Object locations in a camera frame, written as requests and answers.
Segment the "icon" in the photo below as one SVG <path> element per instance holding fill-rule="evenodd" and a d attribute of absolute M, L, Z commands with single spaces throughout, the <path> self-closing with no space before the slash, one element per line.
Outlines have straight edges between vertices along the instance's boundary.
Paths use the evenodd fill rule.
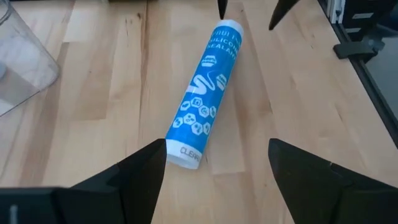
<path fill-rule="evenodd" d="M 215 117 L 216 117 L 216 113 L 217 113 L 216 107 L 215 107 L 215 106 L 212 106 L 212 107 L 210 108 L 210 116 L 211 116 L 212 118 L 215 118 Z"/>
<path fill-rule="evenodd" d="M 178 117 L 173 122 L 173 128 L 179 128 L 183 124 L 182 118 Z"/>
<path fill-rule="evenodd" d="M 209 108 L 205 105 L 199 107 L 200 116 L 207 118 L 209 116 Z"/>
<path fill-rule="evenodd" d="M 192 132 L 196 135 L 199 135 L 203 132 L 203 126 L 201 125 L 201 123 L 196 122 L 195 124 L 193 124 L 191 126 L 192 128 Z"/>
<path fill-rule="evenodd" d="M 189 101 L 184 101 L 182 102 L 180 109 L 182 111 L 186 111 L 189 107 L 191 107 L 191 103 Z"/>
<path fill-rule="evenodd" d="M 217 80 L 217 86 L 220 88 L 221 91 L 224 91 L 226 87 L 226 78 L 223 74 L 220 74 L 216 77 Z"/>
<path fill-rule="evenodd" d="M 202 67 L 212 67 L 213 65 L 217 64 L 216 56 L 214 55 L 207 55 L 202 61 Z"/>
<path fill-rule="evenodd" d="M 209 122 L 206 122 L 206 123 L 203 125 L 203 133 L 205 133 L 206 135 L 209 135 L 209 133 L 210 133 L 210 128 L 211 128 L 211 125 L 209 124 Z"/>
<path fill-rule="evenodd" d="M 195 117 L 194 114 L 191 113 L 187 113 L 187 115 L 184 116 L 184 123 L 185 124 L 193 124 L 195 121 L 197 120 L 197 118 Z"/>
<path fill-rule="evenodd" d="M 202 102 L 202 100 L 201 100 L 200 97 L 194 97 L 194 98 L 191 100 L 191 105 L 192 105 L 193 107 L 199 108 L 201 105 L 203 105 L 203 102 Z"/>

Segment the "silicone sealant tube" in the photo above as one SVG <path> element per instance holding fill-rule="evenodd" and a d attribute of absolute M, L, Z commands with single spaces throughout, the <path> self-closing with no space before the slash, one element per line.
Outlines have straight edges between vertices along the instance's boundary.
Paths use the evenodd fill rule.
<path fill-rule="evenodd" d="M 169 162 L 188 169 L 199 167 L 242 39 L 239 23 L 217 23 L 166 134 Z"/>

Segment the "wooden table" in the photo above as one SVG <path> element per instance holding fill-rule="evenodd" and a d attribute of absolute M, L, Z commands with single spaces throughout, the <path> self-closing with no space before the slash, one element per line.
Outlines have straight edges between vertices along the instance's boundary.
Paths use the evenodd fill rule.
<path fill-rule="evenodd" d="M 0 118 L 1 186 L 71 186 L 163 138 L 218 21 L 214 0 L 19 2 L 62 68 Z M 398 150 L 316 0 L 230 1 L 244 42 L 198 170 L 168 164 L 153 223 L 293 223 L 267 158 L 280 138 L 398 186 Z"/>

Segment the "transparent cup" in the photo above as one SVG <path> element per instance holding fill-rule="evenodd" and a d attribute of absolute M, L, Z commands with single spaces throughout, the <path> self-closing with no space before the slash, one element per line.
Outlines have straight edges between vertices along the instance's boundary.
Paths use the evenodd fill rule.
<path fill-rule="evenodd" d="M 51 85 L 58 72 L 9 0 L 0 0 L 0 116 Z"/>

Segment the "wood grain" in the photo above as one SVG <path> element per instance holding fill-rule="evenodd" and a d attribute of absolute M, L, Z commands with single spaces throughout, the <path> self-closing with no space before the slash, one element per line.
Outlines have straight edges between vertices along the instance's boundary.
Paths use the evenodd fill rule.
<path fill-rule="evenodd" d="M 275 4 L 230 1 L 245 36 L 229 87 L 200 168 L 167 165 L 153 223 L 293 223 L 269 138 L 398 187 L 398 150 L 318 3 L 271 32 Z M 163 138 L 218 21 L 210 0 L 14 6 L 61 74 L 0 117 L 0 186 L 71 186 Z"/>

